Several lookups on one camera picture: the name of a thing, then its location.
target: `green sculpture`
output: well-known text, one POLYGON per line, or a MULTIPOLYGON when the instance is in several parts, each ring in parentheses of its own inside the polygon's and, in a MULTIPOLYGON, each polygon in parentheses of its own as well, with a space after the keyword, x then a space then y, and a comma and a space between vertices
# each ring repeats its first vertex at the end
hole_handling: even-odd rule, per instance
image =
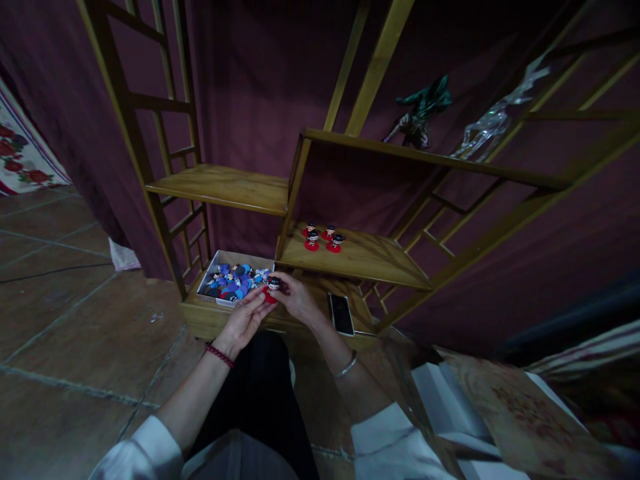
POLYGON ((396 133, 402 132, 405 134, 402 141, 403 147, 413 145, 418 150, 426 150, 431 146, 427 120, 434 113, 443 112, 452 104, 449 94, 449 78, 444 75, 427 88, 407 98, 396 98, 395 101, 400 105, 413 105, 413 108, 409 113, 396 120, 383 142, 388 143, 396 133))

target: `black phone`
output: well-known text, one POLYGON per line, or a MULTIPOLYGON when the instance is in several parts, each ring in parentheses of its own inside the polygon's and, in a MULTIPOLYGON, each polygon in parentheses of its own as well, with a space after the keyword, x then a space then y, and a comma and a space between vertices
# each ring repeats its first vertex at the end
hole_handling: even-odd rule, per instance
POLYGON ((331 310, 331 318, 336 331, 348 337, 354 336, 349 299, 329 292, 329 309, 331 310))

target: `hand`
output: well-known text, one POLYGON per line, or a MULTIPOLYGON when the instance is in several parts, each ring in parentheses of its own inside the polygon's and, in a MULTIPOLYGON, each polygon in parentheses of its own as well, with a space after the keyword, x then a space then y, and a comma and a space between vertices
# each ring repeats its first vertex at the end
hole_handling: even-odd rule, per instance
POLYGON ((235 304, 222 333, 213 346, 231 360, 240 353, 257 332, 262 320, 277 307, 277 303, 265 303, 262 288, 255 288, 235 304))
POLYGON ((327 322, 309 289, 300 280, 282 272, 272 272, 271 276, 279 278, 283 282, 280 290, 272 291, 271 296, 282 303, 293 317, 309 328, 327 322))

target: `silver bangle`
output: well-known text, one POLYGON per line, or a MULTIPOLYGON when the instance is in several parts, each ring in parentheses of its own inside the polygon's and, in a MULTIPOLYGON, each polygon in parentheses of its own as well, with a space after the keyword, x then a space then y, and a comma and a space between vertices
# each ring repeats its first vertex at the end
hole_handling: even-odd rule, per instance
POLYGON ((345 367, 344 370, 342 370, 342 372, 338 373, 337 375, 334 375, 333 379, 338 380, 338 378, 344 377, 346 374, 348 374, 349 370, 351 370, 355 365, 356 360, 358 360, 358 352, 354 350, 353 357, 351 358, 351 361, 349 362, 349 364, 345 367))

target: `maroon fabric backdrop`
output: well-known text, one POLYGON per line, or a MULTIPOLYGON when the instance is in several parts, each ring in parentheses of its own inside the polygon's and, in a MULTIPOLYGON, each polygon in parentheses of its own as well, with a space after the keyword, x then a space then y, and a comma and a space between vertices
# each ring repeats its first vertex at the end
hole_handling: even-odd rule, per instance
MULTIPOLYGON (((289 175, 298 131, 323 124, 355 4, 192 0, 191 47, 206 161, 289 175)), ((142 1, 141 8, 152 23, 148 2, 142 1)), ((346 126, 387 8, 384 0, 372 2, 336 131, 346 126)), ((603 24, 612 30, 612 25, 633 18, 632 8, 632 3, 618 1, 598 19, 606 20, 603 24)), ((522 71, 522 60, 559 9, 551 0, 530 7, 507 1, 416 2, 363 136, 382 138, 405 112, 395 104, 397 96, 448 73, 454 104, 433 118, 431 129, 432 151, 451 153, 464 126, 475 121, 522 71)), ((171 14, 170 1, 165 10, 171 14)), ((5 2, 0 5, 0 27, 0 61, 94 213, 110 233, 116 231, 115 221, 120 225, 121 238, 128 239, 147 276, 170 278, 74 2, 5 2)), ((154 44, 122 25, 114 25, 114 30, 130 88, 164 94, 154 44)), ((175 52, 175 42, 171 47, 175 52)), ((173 65, 177 71, 178 62, 173 65)), ((590 68, 603 70, 598 64, 590 68)), ((626 90, 637 92, 637 85, 633 78, 625 79, 623 93, 616 98, 630 97, 626 90)), ((159 167, 151 119, 144 113, 139 118, 159 167)), ((185 119, 168 115, 165 121, 170 144, 184 146, 185 119)), ((497 161, 552 173, 580 139, 598 131, 593 125, 524 131, 497 161)), ((638 172, 629 155, 440 291, 400 328, 421 343, 488 353, 509 335, 637 267, 638 202, 631 182, 638 172)), ((314 147, 296 215, 387 234, 431 173, 414 162, 314 147)), ((453 179, 447 196, 468 203, 486 181, 453 179)), ((451 241, 451 248, 459 251, 486 229, 491 218, 508 211, 526 193, 518 187, 507 189, 490 209, 469 222, 464 235, 451 241)), ((173 207, 171 221, 186 208, 178 202, 173 207)), ((211 220, 215 248, 273 256, 278 218, 213 207, 211 220)), ((450 220, 439 222, 436 231, 450 220)), ((418 246, 414 256, 430 275, 447 261, 426 244, 418 246)))
POLYGON ((167 277, 111 101, 74 1, 0 3, 0 63, 109 236, 167 277))

